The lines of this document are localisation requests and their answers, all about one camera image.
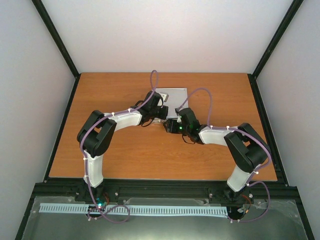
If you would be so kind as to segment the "aluminium poker case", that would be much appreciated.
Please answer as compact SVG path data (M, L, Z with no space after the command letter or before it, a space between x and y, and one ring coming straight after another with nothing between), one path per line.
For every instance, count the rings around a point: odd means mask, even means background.
M157 88L155 91L164 99L163 105L168 107L166 119L177 119L176 108L187 99L187 88Z

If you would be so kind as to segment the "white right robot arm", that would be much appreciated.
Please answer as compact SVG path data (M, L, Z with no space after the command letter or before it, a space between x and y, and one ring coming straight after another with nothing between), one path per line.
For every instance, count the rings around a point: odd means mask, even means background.
M184 108L177 115L178 118L163 123L166 132L188 137L191 144L228 147L235 162L235 168L227 180L227 186L233 192L240 192L248 186L253 175L269 164L270 148L249 123L235 127L200 124L191 108Z

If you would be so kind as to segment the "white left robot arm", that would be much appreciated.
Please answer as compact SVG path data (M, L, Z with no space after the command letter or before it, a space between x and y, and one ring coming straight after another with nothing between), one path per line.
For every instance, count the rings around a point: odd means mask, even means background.
M144 100L126 110L112 113L103 113L94 110L84 123L77 135L80 150L84 160L84 181L89 185L86 195L92 201L103 198L103 156L108 150L114 133L118 130L133 127L146 127L154 119L165 120L169 107L165 105L169 95L149 91Z

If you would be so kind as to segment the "black aluminium frame rail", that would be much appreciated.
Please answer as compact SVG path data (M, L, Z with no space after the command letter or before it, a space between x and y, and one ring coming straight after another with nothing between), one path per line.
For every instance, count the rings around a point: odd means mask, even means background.
M45 183L55 192L74 196L77 201L92 201L83 179L49 178ZM109 200L115 203L130 198L208 199L211 203L215 192L225 187L223 181L105 179L97 190L93 190L93 195L98 200L103 199L106 193Z

